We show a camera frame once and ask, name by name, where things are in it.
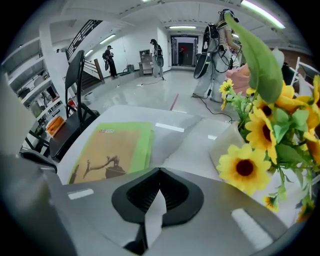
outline black railing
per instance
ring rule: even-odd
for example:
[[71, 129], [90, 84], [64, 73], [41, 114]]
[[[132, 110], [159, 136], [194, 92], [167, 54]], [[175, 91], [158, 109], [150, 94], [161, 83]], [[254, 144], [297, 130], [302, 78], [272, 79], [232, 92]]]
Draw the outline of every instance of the black railing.
[[76, 34], [75, 38], [72, 40], [70, 46], [66, 50], [66, 57], [69, 60], [71, 55], [76, 51], [80, 43], [86, 38], [89, 33], [98, 26], [102, 20], [90, 19], [84, 26], [80, 29], [79, 33]]

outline gray floor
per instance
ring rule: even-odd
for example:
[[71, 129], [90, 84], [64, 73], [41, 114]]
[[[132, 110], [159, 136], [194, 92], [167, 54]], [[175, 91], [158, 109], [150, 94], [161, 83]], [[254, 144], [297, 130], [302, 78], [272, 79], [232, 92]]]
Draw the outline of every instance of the gray floor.
[[205, 99], [208, 108], [217, 114], [213, 115], [199, 98], [191, 98], [198, 82], [193, 78], [193, 72], [172, 70], [164, 73], [165, 81], [153, 76], [136, 77], [136, 74], [130, 74], [115, 80], [106, 79], [105, 84], [92, 91], [95, 100], [88, 102], [88, 106], [100, 113], [114, 105], [130, 105], [229, 121], [229, 117], [219, 114], [224, 113], [237, 119], [231, 106], [221, 111], [220, 103]]

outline pink object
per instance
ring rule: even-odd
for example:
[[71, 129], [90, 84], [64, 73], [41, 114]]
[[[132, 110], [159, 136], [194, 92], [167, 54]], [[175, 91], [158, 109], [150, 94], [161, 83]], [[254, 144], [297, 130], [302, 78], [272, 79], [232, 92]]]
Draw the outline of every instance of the pink object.
[[231, 79], [233, 83], [233, 90], [235, 93], [242, 92], [242, 95], [246, 95], [246, 90], [250, 87], [250, 71], [248, 65], [245, 64], [242, 67], [228, 70], [226, 72], [226, 79]]

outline flower bouquet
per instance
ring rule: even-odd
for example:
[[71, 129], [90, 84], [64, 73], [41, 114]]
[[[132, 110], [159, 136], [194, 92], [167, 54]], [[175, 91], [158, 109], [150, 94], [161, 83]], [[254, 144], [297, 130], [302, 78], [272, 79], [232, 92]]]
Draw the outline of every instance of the flower bouquet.
[[250, 70], [247, 95], [236, 94], [232, 81], [225, 81], [222, 109], [232, 105], [238, 113], [237, 131], [242, 147], [228, 145], [227, 154], [219, 157], [219, 176], [229, 184], [252, 195], [263, 190], [270, 175], [279, 173], [281, 185], [264, 197], [265, 206], [278, 210], [279, 200], [286, 199], [288, 172], [294, 172], [301, 189], [300, 220], [312, 212], [312, 175], [320, 165], [320, 140], [315, 127], [320, 124], [320, 77], [314, 78], [312, 96], [294, 98], [294, 88], [283, 81], [282, 72], [271, 50], [255, 35], [235, 23], [226, 21], [239, 35], [242, 51]]

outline white table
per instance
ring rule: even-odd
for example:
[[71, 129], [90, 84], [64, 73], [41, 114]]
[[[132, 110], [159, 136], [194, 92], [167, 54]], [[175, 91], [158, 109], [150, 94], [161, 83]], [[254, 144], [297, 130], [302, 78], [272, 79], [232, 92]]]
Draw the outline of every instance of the white table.
[[[214, 143], [213, 140], [230, 125], [228, 121], [227, 117], [225, 122], [222, 122], [174, 111], [115, 105], [83, 131], [58, 164], [57, 174], [62, 184], [66, 185], [85, 143], [98, 124], [151, 122], [154, 125], [154, 142], [150, 167], [172, 168], [221, 181], [210, 159], [209, 151]], [[288, 194], [293, 196], [289, 196], [280, 204], [276, 215], [290, 227], [297, 215], [295, 206], [303, 195], [295, 174], [288, 170], [286, 175], [294, 182], [286, 185]], [[274, 175], [267, 188], [256, 191], [252, 198], [262, 204], [263, 196], [276, 192], [275, 188], [280, 184], [279, 176]]]

